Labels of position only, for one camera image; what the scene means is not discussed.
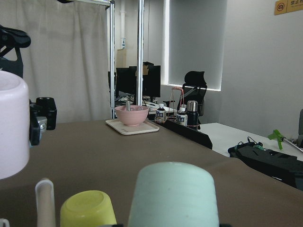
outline pink bowl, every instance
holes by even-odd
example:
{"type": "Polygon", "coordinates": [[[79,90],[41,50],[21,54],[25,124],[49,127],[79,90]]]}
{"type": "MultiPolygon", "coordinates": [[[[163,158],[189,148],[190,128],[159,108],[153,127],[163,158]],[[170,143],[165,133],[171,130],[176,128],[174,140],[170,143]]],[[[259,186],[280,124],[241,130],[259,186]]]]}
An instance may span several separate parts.
{"type": "Polygon", "coordinates": [[[141,105],[131,105],[131,111],[126,110],[126,105],[115,108],[118,119],[127,126],[136,126],[144,122],[149,108],[141,105]]]}

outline bottle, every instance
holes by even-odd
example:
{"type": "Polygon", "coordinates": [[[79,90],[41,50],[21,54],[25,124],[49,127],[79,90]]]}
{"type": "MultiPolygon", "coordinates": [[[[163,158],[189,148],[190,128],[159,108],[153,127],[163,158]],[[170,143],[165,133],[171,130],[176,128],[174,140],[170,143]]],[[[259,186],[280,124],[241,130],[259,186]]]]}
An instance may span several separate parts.
{"type": "Polygon", "coordinates": [[[187,114],[184,107],[181,107],[178,111],[176,123],[187,126],[187,114]]]}
{"type": "Polygon", "coordinates": [[[166,110],[164,109],[164,104],[160,103],[158,110],[156,110],[156,122],[165,122],[166,120],[166,110]]]}
{"type": "Polygon", "coordinates": [[[198,102],[188,101],[187,102],[187,125],[191,129],[198,130],[198,102]]]}

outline silver thermos lid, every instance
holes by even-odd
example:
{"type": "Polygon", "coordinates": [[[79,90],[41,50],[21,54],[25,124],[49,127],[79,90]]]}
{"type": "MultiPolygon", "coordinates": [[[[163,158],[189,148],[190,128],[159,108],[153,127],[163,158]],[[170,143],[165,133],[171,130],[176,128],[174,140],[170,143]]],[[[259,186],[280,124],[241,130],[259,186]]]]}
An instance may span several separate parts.
{"type": "Polygon", "coordinates": [[[196,112],[198,110],[198,102],[197,101],[188,101],[187,102],[187,111],[196,112]]]}

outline black thermos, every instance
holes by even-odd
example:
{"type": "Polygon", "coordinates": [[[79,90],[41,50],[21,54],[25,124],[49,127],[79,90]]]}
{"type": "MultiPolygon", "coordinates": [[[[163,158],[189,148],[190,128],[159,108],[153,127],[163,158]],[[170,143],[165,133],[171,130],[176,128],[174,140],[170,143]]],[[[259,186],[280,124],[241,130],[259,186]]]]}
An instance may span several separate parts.
{"type": "Polygon", "coordinates": [[[187,102],[187,126],[191,129],[198,130],[198,102],[188,101],[187,102]]]}

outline yellow cup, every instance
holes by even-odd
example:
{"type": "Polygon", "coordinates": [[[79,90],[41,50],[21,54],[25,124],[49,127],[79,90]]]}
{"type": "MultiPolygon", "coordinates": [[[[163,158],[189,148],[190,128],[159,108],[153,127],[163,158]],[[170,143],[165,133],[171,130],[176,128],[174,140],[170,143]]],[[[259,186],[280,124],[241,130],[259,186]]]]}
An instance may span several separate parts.
{"type": "Polygon", "coordinates": [[[117,224],[110,197],[101,191],[71,196],[60,211],[61,227],[97,227],[117,224]]]}

